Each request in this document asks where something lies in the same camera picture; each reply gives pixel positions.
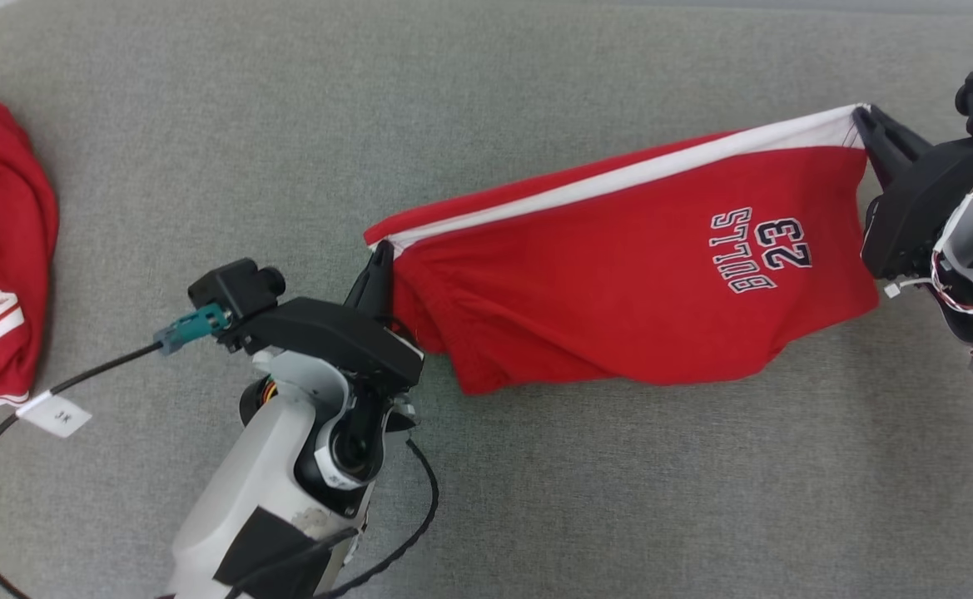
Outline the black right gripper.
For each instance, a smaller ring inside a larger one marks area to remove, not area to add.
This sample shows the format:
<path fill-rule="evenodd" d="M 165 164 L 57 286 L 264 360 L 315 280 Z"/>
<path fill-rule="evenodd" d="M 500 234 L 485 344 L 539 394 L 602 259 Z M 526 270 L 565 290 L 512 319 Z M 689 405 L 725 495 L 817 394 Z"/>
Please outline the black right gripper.
<path fill-rule="evenodd" d="M 878 106 L 854 122 L 882 193 L 871 202 L 861 257 L 871 276 L 927 275 L 929 250 L 973 189 L 973 137 L 936 146 Z"/>

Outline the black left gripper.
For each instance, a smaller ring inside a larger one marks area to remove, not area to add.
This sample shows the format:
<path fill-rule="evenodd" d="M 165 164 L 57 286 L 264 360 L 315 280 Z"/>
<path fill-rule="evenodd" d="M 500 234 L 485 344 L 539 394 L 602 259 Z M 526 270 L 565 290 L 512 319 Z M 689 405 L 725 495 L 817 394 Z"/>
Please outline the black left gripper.
<path fill-rule="evenodd" d="M 343 306 L 295 297 L 232 326 L 228 349 L 254 355 L 274 348 L 318 358 L 379 392 L 416 387 L 423 356 L 384 326 L 394 317 L 394 257 L 394 246 L 380 241 Z"/>

